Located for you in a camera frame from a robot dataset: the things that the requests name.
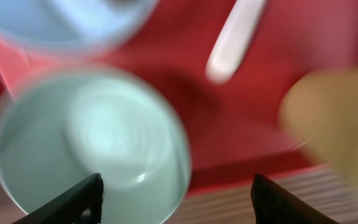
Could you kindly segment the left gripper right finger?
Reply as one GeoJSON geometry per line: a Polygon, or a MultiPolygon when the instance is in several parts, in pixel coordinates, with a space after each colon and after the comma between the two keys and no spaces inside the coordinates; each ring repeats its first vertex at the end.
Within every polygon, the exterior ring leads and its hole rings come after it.
{"type": "Polygon", "coordinates": [[[250,196],[256,224],[338,224],[262,174],[254,175],[250,196]]]}

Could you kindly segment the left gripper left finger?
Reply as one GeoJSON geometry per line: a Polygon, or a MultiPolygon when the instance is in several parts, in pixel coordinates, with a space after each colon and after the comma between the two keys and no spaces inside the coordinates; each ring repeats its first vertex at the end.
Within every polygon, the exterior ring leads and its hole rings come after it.
{"type": "Polygon", "coordinates": [[[104,183],[95,173],[14,224],[99,224],[103,199],[104,183]]]}

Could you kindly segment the mint green bowl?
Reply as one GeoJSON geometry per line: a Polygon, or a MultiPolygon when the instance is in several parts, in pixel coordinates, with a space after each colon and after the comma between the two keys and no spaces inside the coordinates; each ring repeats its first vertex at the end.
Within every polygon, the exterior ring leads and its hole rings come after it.
{"type": "Polygon", "coordinates": [[[95,173],[103,223],[163,223],[177,209],[190,149],[155,88],[120,69],[80,68],[0,97],[0,183],[24,213],[95,173]]]}

